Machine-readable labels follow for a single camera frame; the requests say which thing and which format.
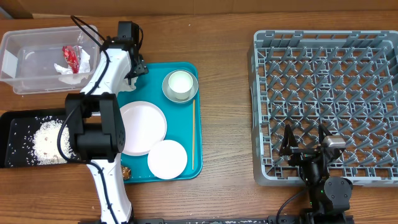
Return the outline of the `large white plate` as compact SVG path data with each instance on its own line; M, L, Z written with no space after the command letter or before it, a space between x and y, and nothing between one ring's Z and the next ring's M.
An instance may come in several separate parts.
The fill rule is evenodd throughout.
M155 104L133 101L120 108L126 132L123 154L143 156L152 146L163 141L167 133L167 120Z

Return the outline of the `red snack wrapper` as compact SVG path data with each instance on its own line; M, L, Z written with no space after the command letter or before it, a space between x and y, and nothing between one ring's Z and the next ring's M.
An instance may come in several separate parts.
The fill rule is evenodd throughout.
M67 62L68 66L71 68L73 73L78 73L80 69L80 56L77 46L72 47L71 45L66 45L62 47L63 57Z

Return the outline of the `small white paper piece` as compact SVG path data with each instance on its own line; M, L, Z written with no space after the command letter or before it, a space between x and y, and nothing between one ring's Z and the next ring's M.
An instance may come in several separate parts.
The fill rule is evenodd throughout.
M61 82L69 85L76 85L81 83L82 79L88 78L88 75L86 73L91 71L91 57L83 49L78 48L78 50L80 56L80 69L78 73L73 73L69 66L65 68L58 65L57 63L54 64L55 70L60 74L60 77L58 79Z

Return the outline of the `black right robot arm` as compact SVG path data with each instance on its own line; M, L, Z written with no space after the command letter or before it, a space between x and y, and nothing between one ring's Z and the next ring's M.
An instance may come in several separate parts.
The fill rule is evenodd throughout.
M305 188L289 198L279 208L275 220L277 223L353 223L347 217L353 183L344 177L332 177L327 165L337 160L346 149L346 142L340 135L333 135L324 125L318 126L319 143L313 148L299 148L289 125L285 127L280 156L288 156L288 164L298 167L298 175L304 181ZM293 218L281 218L284 207L300 195L308 193L310 208L304 208L300 215Z

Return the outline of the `white napkin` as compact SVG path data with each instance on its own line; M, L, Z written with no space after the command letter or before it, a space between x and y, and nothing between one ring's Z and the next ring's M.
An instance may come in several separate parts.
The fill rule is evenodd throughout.
M119 87L119 91L134 91L136 89L136 82L137 82L137 77L134 77L132 79L130 79L130 83L129 80L127 78L125 78L122 82L121 85Z

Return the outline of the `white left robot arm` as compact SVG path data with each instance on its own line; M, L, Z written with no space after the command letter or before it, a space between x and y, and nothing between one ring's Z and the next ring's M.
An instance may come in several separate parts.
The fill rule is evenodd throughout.
M136 23L119 22L117 36L99 45L99 64L89 83L65 99L62 128L68 128L70 145L79 157L66 160L89 168L101 205L100 223L134 223L121 168L126 132L117 95L131 91L133 81L148 73L139 53L143 36Z

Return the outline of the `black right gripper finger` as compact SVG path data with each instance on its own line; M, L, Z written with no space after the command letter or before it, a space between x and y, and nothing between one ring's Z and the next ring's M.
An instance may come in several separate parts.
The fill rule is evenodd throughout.
M332 134L329 132L329 130L326 128L325 125L319 124L318 125L318 135L319 135L319 143L322 146L329 146Z
M282 145L279 150L280 156L291 156L298 152L298 143L295 139L292 128L289 124L285 126L284 137L282 139Z

